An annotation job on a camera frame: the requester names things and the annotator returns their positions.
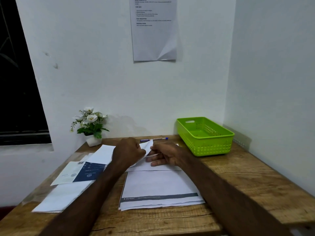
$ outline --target human arm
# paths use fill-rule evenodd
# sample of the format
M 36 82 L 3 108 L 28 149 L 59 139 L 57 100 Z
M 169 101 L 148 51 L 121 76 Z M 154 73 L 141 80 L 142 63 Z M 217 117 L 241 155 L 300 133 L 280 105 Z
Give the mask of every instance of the human arm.
M 247 195 L 215 174 L 199 159 L 175 144 L 152 146 L 147 158 L 152 166 L 179 166 L 194 182 L 219 222 L 231 236 L 289 236 L 291 233 L 276 218 Z
M 111 163 L 97 180 L 62 213 L 57 215 L 40 236 L 86 236 L 98 217 L 100 209 L 118 178 L 128 167 L 145 155 L 136 139 L 122 139 L 114 149 Z

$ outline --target wooden table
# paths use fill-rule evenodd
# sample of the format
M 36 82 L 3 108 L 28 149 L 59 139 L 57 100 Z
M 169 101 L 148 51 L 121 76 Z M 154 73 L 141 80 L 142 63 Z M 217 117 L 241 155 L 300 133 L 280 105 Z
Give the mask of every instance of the wooden table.
M 137 139 L 157 137 L 162 136 L 138 137 Z M 186 147 L 178 135 L 163 137 L 168 137 L 169 142 Z M 103 139 L 102 143 L 116 145 L 119 140 L 120 138 Z M 88 147 L 86 143 L 82 145 L 28 198 L 43 199 L 49 191 L 50 183 L 67 162 L 80 160 L 84 155 L 95 152 L 99 147 Z M 315 199 L 235 143 L 233 143 L 229 154 L 204 157 L 201 160 L 222 178 L 258 202 L 286 226 L 307 226 L 315 223 Z M 220 235 L 224 233 L 222 226 L 206 204 L 119 211 L 118 203 L 124 179 L 125 174 L 120 177 L 109 194 L 91 235 L 179 235 L 195 233 Z M 34 201 L 25 205 L 19 204 L 0 221 L 0 235 L 37 235 L 56 215 L 31 213 L 37 205 L 38 202 Z

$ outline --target hand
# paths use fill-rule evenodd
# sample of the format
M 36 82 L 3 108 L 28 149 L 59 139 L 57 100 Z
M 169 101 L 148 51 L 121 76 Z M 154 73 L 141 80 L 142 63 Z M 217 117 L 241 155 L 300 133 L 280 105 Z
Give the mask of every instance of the hand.
M 125 170 L 144 157 L 146 151 L 140 148 L 134 138 L 122 139 L 113 151 L 112 162 L 118 163 Z
M 148 155 L 158 154 L 156 156 L 147 157 L 147 162 L 152 162 L 151 166 L 160 166 L 170 164 L 172 166 L 178 166 L 179 155 L 182 151 L 185 151 L 181 147 L 174 143 L 160 143 L 151 147 L 151 151 Z

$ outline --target blue pen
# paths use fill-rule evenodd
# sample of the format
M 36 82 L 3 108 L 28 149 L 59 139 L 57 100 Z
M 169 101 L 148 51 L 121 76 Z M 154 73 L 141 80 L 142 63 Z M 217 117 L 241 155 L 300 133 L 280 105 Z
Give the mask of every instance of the blue pen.
M 167 140 L 167 139 L 168 139 L 168 138 L 142 139 L 142 140 L 140 140 L 140 142 L 143 143 L 143 142 L 147 142 L 147 141 L 149 141 L 149 140 Z

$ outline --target person's left arm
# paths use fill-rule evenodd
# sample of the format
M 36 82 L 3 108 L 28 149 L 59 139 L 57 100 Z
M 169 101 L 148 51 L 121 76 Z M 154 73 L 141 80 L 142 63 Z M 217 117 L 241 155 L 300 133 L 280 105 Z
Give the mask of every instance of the person's left arm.
M 112 162 L 98 179 L 87 188 L 62 213 L 50 222 L 40 236 L 89 235 L 100 209 L 118 178 L 128 167 L 141 159 L 145 150 L 140 149 L 136 139 L 122 139 L 114 149 Z

